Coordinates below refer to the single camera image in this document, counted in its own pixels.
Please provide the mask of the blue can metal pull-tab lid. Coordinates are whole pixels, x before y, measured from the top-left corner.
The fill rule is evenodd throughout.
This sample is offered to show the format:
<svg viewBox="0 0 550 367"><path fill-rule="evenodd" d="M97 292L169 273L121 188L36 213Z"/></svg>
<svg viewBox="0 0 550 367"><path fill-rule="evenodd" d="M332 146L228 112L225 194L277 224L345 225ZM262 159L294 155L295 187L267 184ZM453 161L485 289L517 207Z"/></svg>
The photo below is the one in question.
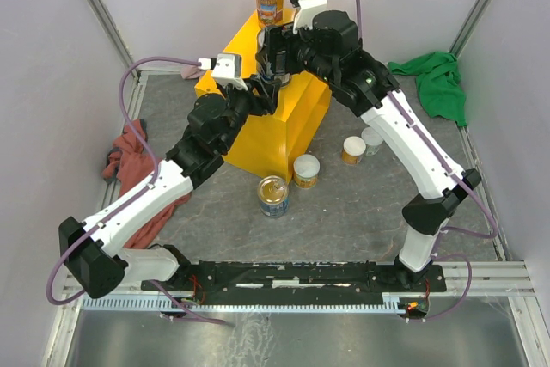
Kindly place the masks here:
<svg viewBox="0 0 550 367"><path fill-rule="evenodd" d="M278 79L281 82L281 87L286 87L291 80L291 74L286 69L286 58L288 52L288 45L286 38L283 35L283 28L281 33L281 50L274 55L269 55L271 68L275 77L273 79L266 79L268 81L274 81ZM260 32L257 35L257 51L260 49Z"/></svg>

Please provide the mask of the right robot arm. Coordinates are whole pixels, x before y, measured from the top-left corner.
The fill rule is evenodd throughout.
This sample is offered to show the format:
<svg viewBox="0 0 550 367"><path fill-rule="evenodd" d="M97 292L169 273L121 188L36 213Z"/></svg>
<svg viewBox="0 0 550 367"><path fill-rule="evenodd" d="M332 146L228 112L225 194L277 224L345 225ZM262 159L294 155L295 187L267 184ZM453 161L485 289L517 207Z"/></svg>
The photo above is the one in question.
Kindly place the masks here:
<svg viewBox="0 0 550 367"><path fill-rule="evenodd" d="M308 72L333 98L379 134L411 175L417 195L402 209L407 233L391 278L413 291L425 281L441 229L480 183L480 173L448 156L420 122L386 66L363 49L357 24L344 11L317 15L311 28L267 26L257 36L262 76Z"/></svg>

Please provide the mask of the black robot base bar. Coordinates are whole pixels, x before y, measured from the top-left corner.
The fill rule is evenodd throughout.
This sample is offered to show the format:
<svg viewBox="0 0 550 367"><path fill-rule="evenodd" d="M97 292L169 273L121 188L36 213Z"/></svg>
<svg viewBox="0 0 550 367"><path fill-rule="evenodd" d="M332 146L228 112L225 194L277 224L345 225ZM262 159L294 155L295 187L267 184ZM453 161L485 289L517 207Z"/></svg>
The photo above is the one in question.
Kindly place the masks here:
<svg viewBox="0 0 550 367"><path fill-rule="evenodd" d="M384 293L445 292L443 269L412 275L396 263L200 261L185 264L160 286L199 304L381 304Z"/></svg>

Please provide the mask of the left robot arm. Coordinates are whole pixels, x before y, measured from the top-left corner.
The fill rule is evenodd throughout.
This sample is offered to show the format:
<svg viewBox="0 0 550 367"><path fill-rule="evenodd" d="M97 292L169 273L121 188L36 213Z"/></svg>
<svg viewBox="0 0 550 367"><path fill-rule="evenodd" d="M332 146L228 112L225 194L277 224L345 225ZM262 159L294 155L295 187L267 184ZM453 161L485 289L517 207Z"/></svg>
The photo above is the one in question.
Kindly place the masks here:
<svg viewBox="0 0 550 367"><path fill-rule="evenodd" d="M92 298L111 293L130 275L161 280L170 289L185 287L190 269L169 251L146 274L144 264L122 256L125 243L175 200L208 180L222 165L250 116L275 112L279 80L252 75L246 79L217 79L216 93L200 96L187 116L183 136L142 180L106 210L81 223L66 218L58 227L61 262Z"/></svg>

